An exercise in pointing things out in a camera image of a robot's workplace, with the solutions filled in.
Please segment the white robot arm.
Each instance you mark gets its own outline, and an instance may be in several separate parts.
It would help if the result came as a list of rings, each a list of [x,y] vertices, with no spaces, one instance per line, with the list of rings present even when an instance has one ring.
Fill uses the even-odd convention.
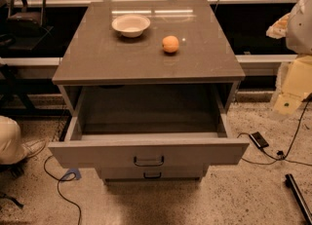
[[[296,53],[273,104],[274,112],[291,115],[312,94],[312,0],[299,0],[267,29],[266,35],[286,38],[287,48]]]

